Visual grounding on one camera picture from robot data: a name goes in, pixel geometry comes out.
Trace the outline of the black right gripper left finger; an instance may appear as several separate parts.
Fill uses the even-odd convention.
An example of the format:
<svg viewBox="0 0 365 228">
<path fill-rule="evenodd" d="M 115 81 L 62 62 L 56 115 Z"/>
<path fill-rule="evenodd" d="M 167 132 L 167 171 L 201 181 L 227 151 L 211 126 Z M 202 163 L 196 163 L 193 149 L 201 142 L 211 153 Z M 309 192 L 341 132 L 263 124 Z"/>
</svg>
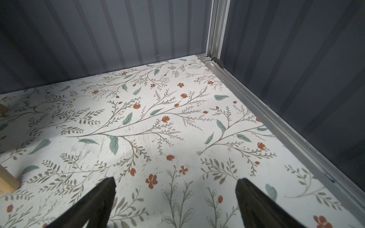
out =
<svg viewBox="0 0 365 228">
<path fill-rule="evenodd" d="M 48 228 L 106 228 L 116 195 L 113 177 L 105 178 Z"/>
</svg>

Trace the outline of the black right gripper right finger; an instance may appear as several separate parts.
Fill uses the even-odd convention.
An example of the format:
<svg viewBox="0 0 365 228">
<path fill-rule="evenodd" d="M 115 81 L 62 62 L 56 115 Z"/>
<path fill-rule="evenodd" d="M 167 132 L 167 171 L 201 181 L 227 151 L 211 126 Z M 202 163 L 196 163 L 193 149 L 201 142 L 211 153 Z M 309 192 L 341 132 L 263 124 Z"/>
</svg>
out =
<svg viewBox="0 0 365 228">
<path fill-rule="evenodd" d="M 248 179 L 237 181 L 236 198 L 246 228 L 303 228 Z"/>
</svg>

